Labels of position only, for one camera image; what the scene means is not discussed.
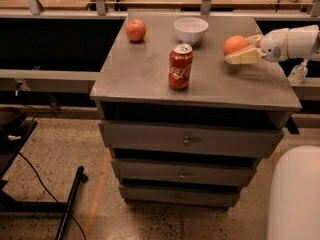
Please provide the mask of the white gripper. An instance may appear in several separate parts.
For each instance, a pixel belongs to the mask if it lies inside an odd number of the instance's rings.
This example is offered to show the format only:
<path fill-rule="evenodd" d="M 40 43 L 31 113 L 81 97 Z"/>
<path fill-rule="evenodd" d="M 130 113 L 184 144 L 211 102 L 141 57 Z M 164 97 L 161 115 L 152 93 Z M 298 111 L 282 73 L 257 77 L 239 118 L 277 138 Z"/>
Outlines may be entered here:
<path fill-rule="evenodd" d="M 253 47 L 231 53 L 225 59 L 231 65 L 255 64 L 263 57 L 269 62 L 286 61 L 288 32 L 288 28 L 282 28 L 272 30 L 264 36 L 258 34 L 246 37 L 249 45 Z"/>

